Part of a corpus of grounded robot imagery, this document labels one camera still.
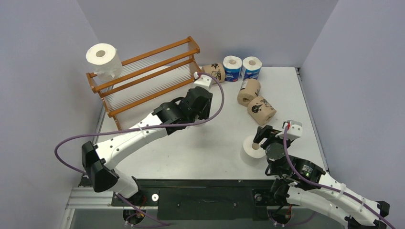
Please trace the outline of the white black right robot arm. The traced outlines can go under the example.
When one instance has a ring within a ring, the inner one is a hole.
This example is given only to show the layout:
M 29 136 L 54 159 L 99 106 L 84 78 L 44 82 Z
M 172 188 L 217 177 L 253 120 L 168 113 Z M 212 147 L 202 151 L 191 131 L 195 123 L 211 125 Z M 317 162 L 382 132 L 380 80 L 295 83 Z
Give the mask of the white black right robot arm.
M 265 153 L 265 175 L 274 176 L 270 199 L 280 205 L 297 205 L 327 216 L 346 229 L 393 228 L 386 217 L 390 205 L 369 200 L 338 182 L 317 164 L 290 155 L 288 148 L 302 136 L 302 125 L 292 120 L 282 130 L 259 126 L 253 146 Z

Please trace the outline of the orange wooden tiered shelf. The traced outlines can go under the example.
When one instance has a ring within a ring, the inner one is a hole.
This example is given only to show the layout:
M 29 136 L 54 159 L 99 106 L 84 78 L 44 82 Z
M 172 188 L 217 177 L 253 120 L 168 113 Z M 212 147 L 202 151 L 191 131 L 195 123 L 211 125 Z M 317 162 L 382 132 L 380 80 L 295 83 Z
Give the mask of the orange wooden tiered shelf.
M 199 52 L 199 45 L 189 36 L 123 61 L 117 79 L 105 81 L 96 73 L 86 77 L 117 129 L 128 129 L 135 124 L 138 105 L 194 82 L 194 72 L 201 71 L 194 57 Z

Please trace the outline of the white toilet paper roll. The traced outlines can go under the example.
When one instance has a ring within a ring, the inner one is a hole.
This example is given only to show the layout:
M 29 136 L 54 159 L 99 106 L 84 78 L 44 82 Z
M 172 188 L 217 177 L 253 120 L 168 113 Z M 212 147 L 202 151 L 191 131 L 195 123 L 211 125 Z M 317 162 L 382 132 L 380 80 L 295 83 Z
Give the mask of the white toilet paper roll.
M 254 143 L 254 135 L 248 136 L 244 141 L 240 153 L 241 160 L 249 165 L 255 166 L 265 157 L 265 151 L 258 143 Z
M 189 127 L 201 127 L 201 126 L 205 125 L 205 123 L 206 123 L 206 120 L 197 120 L 196 122 L 187 125 L 186 128 L 189 128 Z
M 117 49 L 111 44 L 95 44 L 87 50 L 85 57 L 93 66 L 94 74 L 103 81 L 112 81 L 122 74 L 122 62 Z

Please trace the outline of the brown roll black print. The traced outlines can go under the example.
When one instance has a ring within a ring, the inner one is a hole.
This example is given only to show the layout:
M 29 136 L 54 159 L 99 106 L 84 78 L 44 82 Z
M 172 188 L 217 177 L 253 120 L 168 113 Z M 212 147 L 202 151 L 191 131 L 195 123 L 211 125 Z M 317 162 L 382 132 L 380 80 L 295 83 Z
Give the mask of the brown roll black print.
M 263 96 L 253 99 L 248 104 L 247 111 L 260 126 L 267 124 L 277 112 Z

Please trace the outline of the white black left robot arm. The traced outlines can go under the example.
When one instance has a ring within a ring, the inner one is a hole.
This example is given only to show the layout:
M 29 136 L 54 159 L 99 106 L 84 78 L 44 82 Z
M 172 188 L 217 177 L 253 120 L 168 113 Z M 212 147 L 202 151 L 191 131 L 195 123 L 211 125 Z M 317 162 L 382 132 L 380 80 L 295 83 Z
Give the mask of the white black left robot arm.
M 162 103 L 142 121 L 123 135 L 110 140 L 82 145 L 82 165 L 96 193 L 112 190 L 130 205 L 142 200 L 142 191 L 134 177 L 118 171 L 116 166 L 143 146 L 177 130 L 188 123 L 209 118 L 213 94 L 202 87 L 190 89 L 185 97 Z

